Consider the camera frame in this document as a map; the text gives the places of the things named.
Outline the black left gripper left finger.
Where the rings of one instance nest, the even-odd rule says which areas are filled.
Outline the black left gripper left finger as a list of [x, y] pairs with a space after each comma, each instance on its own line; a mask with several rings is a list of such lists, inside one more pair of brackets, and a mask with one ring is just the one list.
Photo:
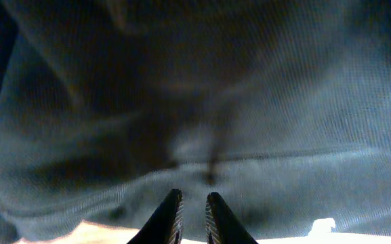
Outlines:
[[127, 244], [180, 244], [183, 232], [182, 213], [182, 191], [172, 189]]

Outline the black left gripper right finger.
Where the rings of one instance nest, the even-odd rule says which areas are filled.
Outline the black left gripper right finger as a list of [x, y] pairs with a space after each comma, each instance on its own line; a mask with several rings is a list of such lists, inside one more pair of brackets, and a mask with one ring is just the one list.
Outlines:
[[207, 244], [258, 244], [218, 192], [207, 195], [205, 224]]

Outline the black t-shirt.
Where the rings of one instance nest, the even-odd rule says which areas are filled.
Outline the black t-shirt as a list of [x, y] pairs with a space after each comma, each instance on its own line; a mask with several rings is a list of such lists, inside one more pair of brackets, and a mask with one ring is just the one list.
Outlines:
[[0, 1], [0, 243], [216, 191], [257, 239], [391, 236], [391, 1]]

